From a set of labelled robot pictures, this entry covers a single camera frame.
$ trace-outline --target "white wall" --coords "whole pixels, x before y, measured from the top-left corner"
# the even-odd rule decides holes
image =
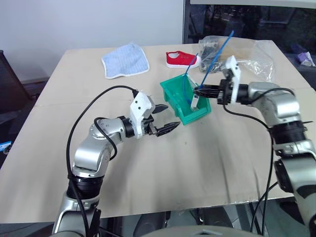
[[[0,0],[0,49],[20,80],[67,49],[182,42],[183,0]]]

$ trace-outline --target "white shoe sole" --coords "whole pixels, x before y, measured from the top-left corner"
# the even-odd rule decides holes
[[[194,64],[192,64],[191,66],[190,66],[190,68],[196,68],[196,67],[198,67],[200,64],[201,64],[201,57],[200,56],[197,56],[197,61],[196,61],[196,63],[194,63]],[[169,68],[187,68],[189,65],[175,65],[175,64],[168,64],[167,62],[166,62],[166,65],[167,65],[167,67],[169,67]]]

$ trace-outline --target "white sticker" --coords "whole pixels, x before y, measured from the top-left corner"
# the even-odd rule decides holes
[[[7,146],[10,146],[11,145],[11,141],[9,142],[4,142],[4,143],[0,143],[0,152],[3,152],[4,149],[7,147]]]

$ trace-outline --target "beige tabletop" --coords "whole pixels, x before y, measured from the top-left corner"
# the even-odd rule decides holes
[[[303,120],[316,120],[315,91],[275,46],[275,83],[294,90]],[[67,188],[65,151],[74,121],[86,105],[104,89],[118,84],[145,91],[157,104],[165,103],[159,82],[184,71],[165,66],[165,52],[195,53],[198,46],[165,45],[143,47],[150,63],[147,73],[105,79],[101,57],[112,51],[78,49],[65,53],[32,109],[0,170],[0,222],[55,221],[63,192]],[[201,82],[199,69],[190,75]],[[217,84],[221,73],[209,75]],[[242,73],[241,83],[257,80]],[[127,115],[132,96],[117,89],[104,95],[86,113],[75,130],[71,156],[87,136],[95,117]],[[101,190],[101,217],[181,210],[257,200],[264,192],[270,160],[268,133],[255,121],[224,112],[210,100],[212,112],[162,137],[130,138],[118,145],[118,156],[110,162]],[[261,118],[260,113],[242,105],[233,111]],[[157,114],[155,123],[178,121],[169,108]],[[307,135],[316,140],[314,123],[306,124]],[[275,187],[270,198],[291,194]]]

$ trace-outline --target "clear plastic bag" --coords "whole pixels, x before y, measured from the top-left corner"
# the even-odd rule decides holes
[[[202,62],[200,70],[206,72],[216,53],[227,37],[206,36],[199,40],[198,47]],[[259,80],[273,82],[275,73],[275,64],[271,58],[270,40],[252,40],[231,38],[223,49],[217,62],[213,65],[210,73],[220,71],[222,62],[228,57],[234,55],[241,70],[249,70]]]

